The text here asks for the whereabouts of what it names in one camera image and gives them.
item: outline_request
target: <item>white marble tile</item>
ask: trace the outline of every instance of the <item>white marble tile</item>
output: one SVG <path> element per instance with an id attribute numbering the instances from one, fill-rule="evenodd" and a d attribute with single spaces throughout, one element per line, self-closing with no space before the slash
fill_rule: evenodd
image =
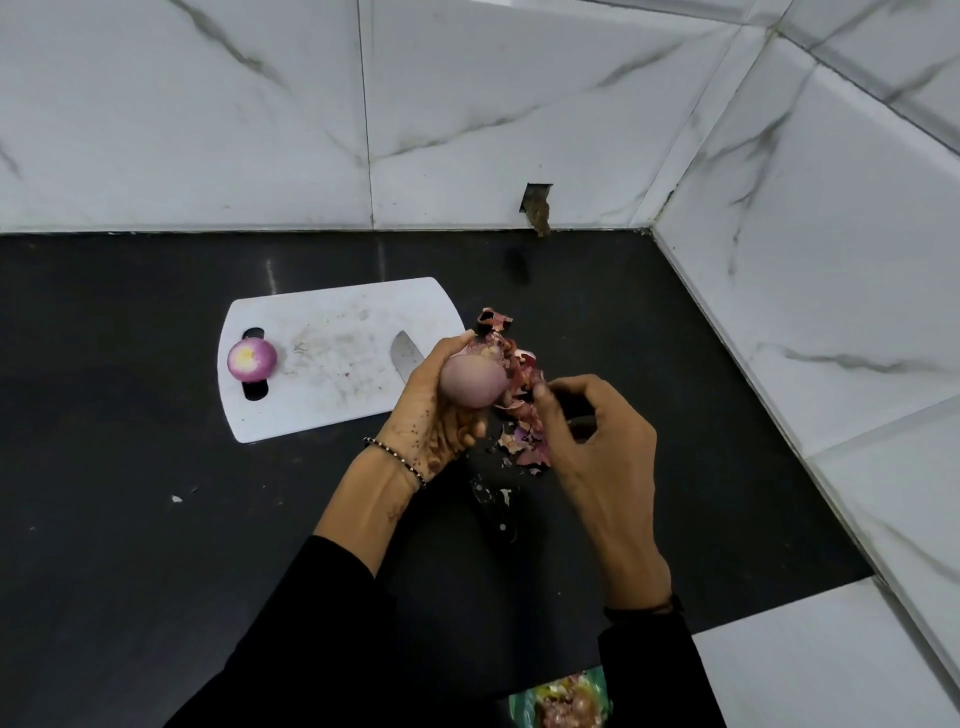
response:
<path id="1" fill-rule="evenodd" d="M 672 12 L 690 17 L 704 17 L 729 23 L 741 22 L 754 0 L 610 0 L 611 5 L 642 8 L 648 11 Z"/>
<path id="2" fill-rule="evenodd" d="M 943 684 L 897 610 L 865 579 L 694 642 L 731 727 L 960 726 L 955 686 Z"/>
<path id="3" fill-rule="evenodd" d="M 375 225 L 627 227 L 737 26 L 576 0 L 361 0 Z"/>
<path id="4" fill-rule="evenodd" d="M 822 452 L 812 465 L 960 680 L 960 399 Z"/>
<path id="5" fill-rule="evenodd" d="M 960 3 L 796 0 L 786 34 L 960 151 Z"/>
<path id="6" fill-rule="evenodd" d="M 780 20 L 790 5 L 790 0 L 595 0 L 595 2 L 767 27 Z"/>
<path id="7" fill-rule="evenodd" d="M 0 230 L 369 228 L 353 0 L 9 0 Z"/>
<path id="8" fill-rule="evenodd" d="M 657 232 L 803 455 L 960 391 L 960 160 L 785 39 Z"/>
<path id="9" fill-rule="evenodd" d="M 730 50 L 707 84 L 697 106 L 684 122 L 684 127 L 670 147 L 666 160 L 644 194 L 630 227 L 646 228 L 657 218 L 686 168 L 707 140 L 713 125 L 743 83 L 744 77 L 763 49 L 765 40 L 766 34 L 759 28 L 744 26 L 737 31 Z"/>
<path id="10" fill-rule="evenodd" d="M 791 0 L 756 0 L 746 11 L 743 21 L 751 25 L 770 27 L 783 17 Z"/>

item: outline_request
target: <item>beaded bracelet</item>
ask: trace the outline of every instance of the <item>beaded bracelet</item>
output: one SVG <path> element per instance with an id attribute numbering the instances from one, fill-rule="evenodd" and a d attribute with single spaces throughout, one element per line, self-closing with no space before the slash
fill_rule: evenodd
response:
<path id="1" fill-rule="evenodd" d="M 404 458 L 399 452 L 391 448 L 389 445 L 385 445 L 381 443 L 379 440 L 374 439 L 373 437 L 365 437 L 363 441 L 364 441 L 364 445 L 376 445 L 378 448 L 384 450 L 385 452 L 389 452 L 393 457 L 399 460 L 400 465 L 402 465 L 404 468 L 406 468 L 408 471 L 414 474 L 414 478 L 417 479 L 417 490 L 420 490 L 421 488 L 426 488 L 426 480 L 423 479 L 423 476 L 420 474 L 420 471 L 418 471 L 410 463 L 408 463 L 406 461 L 406 458 Z"/>

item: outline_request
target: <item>peeled onion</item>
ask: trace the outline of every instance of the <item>peeled onion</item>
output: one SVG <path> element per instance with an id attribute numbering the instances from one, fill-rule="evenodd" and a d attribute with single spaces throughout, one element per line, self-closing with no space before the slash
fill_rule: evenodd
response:
<path id="1" fill-rule="evenodd" d="M 479 354 L 451 356 L 440 371 L 440 391 L 469 409 L 489 407 L 508 383 L 503 367 Z"/>
<path id="2" fill-rule="evenodd" d="M 227 354 L 227 369 L 240 381 L 262 381 L 274 372 L 275 366 L 274 345 L 255 336 L 238 341 Z"/>

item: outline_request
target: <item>cutting board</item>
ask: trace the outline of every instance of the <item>cutting board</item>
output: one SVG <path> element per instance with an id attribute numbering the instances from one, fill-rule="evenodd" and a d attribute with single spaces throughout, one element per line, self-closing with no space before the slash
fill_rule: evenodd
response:
<path id="1" fill-rule="evenodd" d="M 227 370 L 230 347 L 251 328 L 262 328 L 277 352 L 267 395 L 256 401 Z M 220 400 L 233 436 L 252 443 L 389 412 L 403 390 L 390 360 L 402 330 L 426 356 L 464 325 L 431 278 L 234 301 L 217 350 Z"/>

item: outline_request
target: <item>right hand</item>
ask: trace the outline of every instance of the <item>right hand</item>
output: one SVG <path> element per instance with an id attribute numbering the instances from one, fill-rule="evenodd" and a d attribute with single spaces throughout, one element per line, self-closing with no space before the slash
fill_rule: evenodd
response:
<path id="1" fill-rule="evenodd" d="M 597 430 L 582 445 L 552 390 L 585 396 Z M 654 543 L 657 432 L 608 382 L 571 376 L 534 390 L 550 460 L 607 577 L 607 606 L 648 609 L 671 595 L 670 569 Z"/>

